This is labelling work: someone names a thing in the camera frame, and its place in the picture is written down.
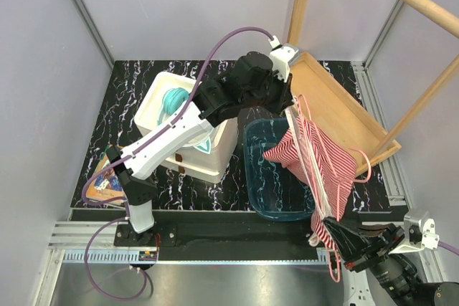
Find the red white striped tank top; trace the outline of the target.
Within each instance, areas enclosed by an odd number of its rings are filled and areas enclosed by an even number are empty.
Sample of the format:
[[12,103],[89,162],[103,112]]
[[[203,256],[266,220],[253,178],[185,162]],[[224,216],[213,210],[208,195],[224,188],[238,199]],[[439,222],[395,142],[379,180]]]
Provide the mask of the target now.
[[352,186],[356,181],[356,160],[336,144],[314,122],[303,116],[288,116],[289,128],[263,157],[288,169],[300,182],[309,186],[315,201],[311,217],[312,246],[323,243],[337,251],[323,220],[330,216],[341,220]]

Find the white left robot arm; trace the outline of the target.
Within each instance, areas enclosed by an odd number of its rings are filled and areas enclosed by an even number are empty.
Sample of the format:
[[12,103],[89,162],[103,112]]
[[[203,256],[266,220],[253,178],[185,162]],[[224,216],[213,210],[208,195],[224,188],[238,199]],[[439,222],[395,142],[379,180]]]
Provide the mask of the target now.
[[156,187],[151,174],[160,163],[198,135],[236,118],[241,110],[263,107],[281,114],[293,103],[290,66],[296,55],[287,46],[279,46],[269,55],[247,53],[229,71],[197,83],[189,102],[157,129],[129,146],[108,150],[108,160],[127,198],[133,241],[146,246],[154,239],[152,200]]

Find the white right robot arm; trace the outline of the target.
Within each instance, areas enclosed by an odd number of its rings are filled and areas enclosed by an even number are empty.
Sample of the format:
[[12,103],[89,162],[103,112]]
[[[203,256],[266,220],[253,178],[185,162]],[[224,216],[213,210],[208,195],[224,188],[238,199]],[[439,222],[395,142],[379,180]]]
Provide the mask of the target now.
[[323,220],[328,242],[337,246],[350,272],[370,271],[396,305],[457,305],[457,282],[423,282],[408,258],[394,253],[405,239],[394,224],[363,225],[352,221]]

